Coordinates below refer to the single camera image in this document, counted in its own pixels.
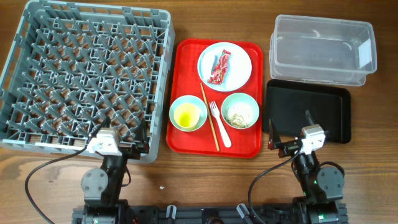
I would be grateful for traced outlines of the white round plate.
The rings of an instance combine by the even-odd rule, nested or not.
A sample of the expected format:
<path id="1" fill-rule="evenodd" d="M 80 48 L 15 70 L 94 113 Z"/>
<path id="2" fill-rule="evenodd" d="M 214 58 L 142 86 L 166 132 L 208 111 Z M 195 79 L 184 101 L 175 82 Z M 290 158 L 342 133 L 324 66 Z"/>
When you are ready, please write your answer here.
<path id="1" fill-rule="evenodd" d="M 211 72 L 215 68 L 223 50 L 231 53 L 224 81 L 220 85 L 208 83 Z M 197 62 L 197 71 L 200 80 L 211 89 L 222 92 L 235 91 L 249 80 L 252 72 L 252 62 L 248 53 L 242 47 L 230 42 L 218 42 L 211 44 L 200 54 Z"/>

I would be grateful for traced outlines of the yellow plastic cup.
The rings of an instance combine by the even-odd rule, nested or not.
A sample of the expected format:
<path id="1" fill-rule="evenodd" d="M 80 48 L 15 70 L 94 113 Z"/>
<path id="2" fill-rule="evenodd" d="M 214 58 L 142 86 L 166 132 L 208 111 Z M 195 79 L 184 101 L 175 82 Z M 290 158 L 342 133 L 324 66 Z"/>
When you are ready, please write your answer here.
<path id="1" fill-rule="evenodd" d="M 182 129 L 193 129 L 199 119 L 200 110 L 192 103 L 182 103 L 174 111 L 174 120 Z"/>

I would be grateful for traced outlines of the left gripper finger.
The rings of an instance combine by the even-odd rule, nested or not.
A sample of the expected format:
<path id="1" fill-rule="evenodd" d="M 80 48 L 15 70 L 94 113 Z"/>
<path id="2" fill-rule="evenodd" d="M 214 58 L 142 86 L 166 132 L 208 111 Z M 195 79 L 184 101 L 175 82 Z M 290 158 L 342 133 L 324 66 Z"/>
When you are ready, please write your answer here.
<path id="1" fill-rule="evenodd" d="M 145 119 L 141 119 L 141 122 L 139 125 L 139 141 L 140 141 L 140 143 L 143 143 L 143 144 L 149 143 L 149 140 L 147 137 L 147 125 L 146 125 Z"/>
<path id="2" fill-rule="evenodd" d="M 88 137 L 89 137 L 89 138 L 94 138 L 94 137 L 96 137 L 96 135 L 97 135 L 97 133 L 100 131 L 100 129 L 110 127 L 110 123 L 111 123 L 111 119 L 110 119 L 109 116 L 107 116 L 107 117 L 103 120 L 103 122 L 102 122 L 97 128 L 95 128 L 95 129 L 93 130 L 92 133 L 90 133 L 90 134 L 88 135 Z"/>

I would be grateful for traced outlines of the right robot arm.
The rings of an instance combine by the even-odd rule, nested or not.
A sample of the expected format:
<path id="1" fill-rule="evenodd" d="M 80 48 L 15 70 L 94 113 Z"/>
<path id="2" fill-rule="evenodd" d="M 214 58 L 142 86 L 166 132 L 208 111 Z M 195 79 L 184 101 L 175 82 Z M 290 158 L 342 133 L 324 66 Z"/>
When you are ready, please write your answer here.
<path id="1" fill-rule="evenodd" d="M 309 111 L 305 112 L 308 126 L 300 137 L 282 142 L 269 121 L 270 150 L 277 149 L 279 157 L 290 157 L 291 167 L 303 195 L 290 204 L 266 205 L 264 214 L 274 223 L 348 223 L 346 205 L 339 203 L 345 185 L 344 169 L 330 161 L 319 162 L 315 151 L 325 145 L 327 131 L 316 124 Z"/>

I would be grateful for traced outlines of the light green bowl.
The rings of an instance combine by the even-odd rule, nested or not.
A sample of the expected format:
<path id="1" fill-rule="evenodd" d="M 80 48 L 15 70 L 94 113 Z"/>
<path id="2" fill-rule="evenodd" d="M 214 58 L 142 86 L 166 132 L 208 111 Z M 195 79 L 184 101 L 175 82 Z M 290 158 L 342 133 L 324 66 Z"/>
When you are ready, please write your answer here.
<path id="1" fill-rule="evenodd" d="M 233 93 L 226 97 L 221 105 L 221 117 L 226 121 L 225 116 L 228 108 L 230 107 L 238 107 L 238 108 L 244 108 L 246 111 L 251 111 L 252 115 L 252 122 L 251 124 L 242 129 L 247 129 L 253 126 L 260 115 L 260 110 L 259 110 L 259 105 L 257 101 L 251 97 L 250 95 L 246 93 Z"/>

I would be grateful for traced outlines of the red snack wrapper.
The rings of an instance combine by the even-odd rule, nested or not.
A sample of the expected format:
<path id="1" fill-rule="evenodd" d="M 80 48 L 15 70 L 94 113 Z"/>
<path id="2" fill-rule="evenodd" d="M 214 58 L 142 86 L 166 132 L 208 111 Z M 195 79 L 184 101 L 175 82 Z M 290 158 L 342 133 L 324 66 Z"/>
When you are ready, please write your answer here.
<path id="1" fill-rule="evenodd" d="M 228 60 L 230 58 L 231 53 L 227 50 L 223 50 L 221 56 L 211 72 L 210 78 L 208 79 L 208 83 L 220 85 L 223 83 L 226 73 L 228 71 Z"/>

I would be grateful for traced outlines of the light blue bowl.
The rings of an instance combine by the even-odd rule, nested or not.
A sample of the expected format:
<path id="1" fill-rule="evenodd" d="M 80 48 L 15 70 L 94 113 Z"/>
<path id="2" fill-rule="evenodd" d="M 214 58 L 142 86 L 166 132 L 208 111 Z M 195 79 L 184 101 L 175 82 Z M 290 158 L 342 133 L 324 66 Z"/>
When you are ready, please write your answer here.
<path id="1" fill-rule="evenodd" d="M 206 105 L 197 96 L 181 96 L 170 106 L 169 119 L 173 126 L 181 131 L 196 131 L 204 125 L 207 117 Z"/>

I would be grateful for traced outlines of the white plastic fork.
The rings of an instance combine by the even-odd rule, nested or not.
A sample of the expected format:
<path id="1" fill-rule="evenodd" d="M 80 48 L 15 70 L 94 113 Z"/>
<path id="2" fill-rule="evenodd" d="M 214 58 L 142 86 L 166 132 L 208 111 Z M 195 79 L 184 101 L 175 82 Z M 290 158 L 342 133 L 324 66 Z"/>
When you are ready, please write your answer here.
<path id="1" fill-rule="evenodd" d="M 227 147 L 227 148 L 231 147 L 232 146 L 232 142 L 231 142 L 231 140 L 229 138 L 229 135 L 226 132 L 226 129 L 225 129 L 225 127 L 224 127 L 224 125 L 223 125 L 223 123 L 221 121 L 221 114 L 220 114 L 220 111 L 219 111 L 219 109 L 217 107 L 216 102 L 215 101 L 211 101 L 209 103 L 209 106 L 210 106 L 211 114 L 216 119 L 216 122 L 218 124 L 219 129 L 220 129 L 220 134 L 221 134 L 221 138 L 223 140 L 224 146 Z"/>

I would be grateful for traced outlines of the food scraps and rice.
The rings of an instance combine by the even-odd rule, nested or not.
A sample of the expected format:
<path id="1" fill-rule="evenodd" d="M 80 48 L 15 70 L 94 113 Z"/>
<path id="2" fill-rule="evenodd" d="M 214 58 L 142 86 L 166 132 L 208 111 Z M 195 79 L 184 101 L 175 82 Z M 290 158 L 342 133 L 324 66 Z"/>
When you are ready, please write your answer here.
<path id="1" fill-rule="evenodd" d="M 226 112 L 225 119 L 234 128 L 246 128 L 252 122 L 251 111 L 244 108 L 230 107 Z"/>

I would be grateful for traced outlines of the wooden chopstick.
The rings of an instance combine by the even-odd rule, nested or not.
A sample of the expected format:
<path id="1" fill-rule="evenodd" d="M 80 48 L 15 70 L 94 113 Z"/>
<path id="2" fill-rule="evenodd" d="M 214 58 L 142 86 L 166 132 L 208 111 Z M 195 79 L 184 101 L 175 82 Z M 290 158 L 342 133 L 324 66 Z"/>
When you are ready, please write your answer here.
<path id="1" fill-rule="evenodd" d="M 217 135 L 216 135 L 216 132 L 215 132 L 215 129 L 214 129 L 214 125 L 213 125 L 212 119 L 211 119 L 211 114 L 210 114 L 211 112 L 210 112 L 210 108 L 209 108 L 209 106 L 208 106 L 208 101 L 207 101 L 207 99 L 206 99 L 206 94 L 205 94 L 205 90 L 204 90 L 204 87 L 203 87 L 202 83 L 200 83 L 200 87 L 201 87 L 201 92 L 202 92 L 203 100 L 204 100 L 204 102 L 205 102 L 205 106 L 206 106 L 206 109 L 207 109 L 207 112 L 208 112 L 208 120 L 209 120 L 209 123 L 210 123 L 210 127 L 211 127 L 211 132 L 212 132 L 212 135 L 213 135 L 213 139 L 214 139 L 214 141 L 215 141 L 216 150 L 217 150 L 218 152 L 220 152 L 220 146 L 219 146 L 219 144 L 218 144 L 218 138 L 217 138 Z"/>

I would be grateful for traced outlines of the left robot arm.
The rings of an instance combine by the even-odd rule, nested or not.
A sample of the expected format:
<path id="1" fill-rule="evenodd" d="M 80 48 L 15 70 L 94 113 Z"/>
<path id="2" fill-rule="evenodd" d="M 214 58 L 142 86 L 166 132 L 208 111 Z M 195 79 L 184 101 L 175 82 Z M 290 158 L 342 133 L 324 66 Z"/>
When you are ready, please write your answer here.
<path id="1" fill-rule="evenodd" d="M 101 167 L 89 170 L 82 177 L 85 205 L 82 211 L 73 211 L 73 223 L 139 223 L 128 201 L 119 196 L 125 186 L 128 160 L 139 160 L 143 153 L 149 152 L 146 121 L 139 122 L 134 136 L 136 143 L 129 147 L 120 145 L 121 137 L 110 124 L 107 117 L 90 134 L 87 148 L 90 153 L 102 155 L 103 161 Z"/>

